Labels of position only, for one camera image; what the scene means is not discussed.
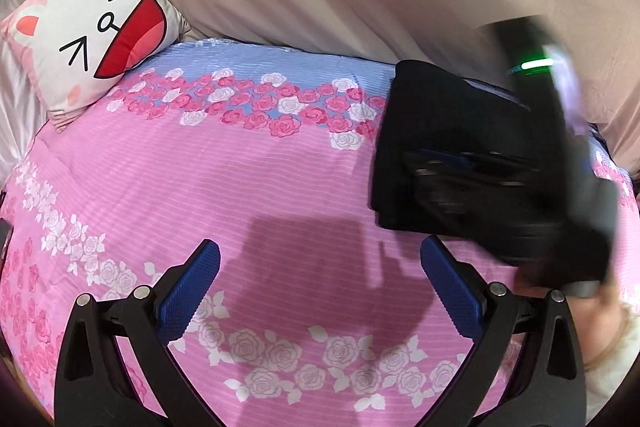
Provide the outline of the person's right hand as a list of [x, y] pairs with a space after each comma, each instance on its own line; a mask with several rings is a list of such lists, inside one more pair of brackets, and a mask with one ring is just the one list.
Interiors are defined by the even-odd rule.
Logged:
[[620, 285], [608, 277], [590, 297], [565, 295], [576, 329], [585, 367], [596, 366], [622, 339], [629, 322], [620, 300]]

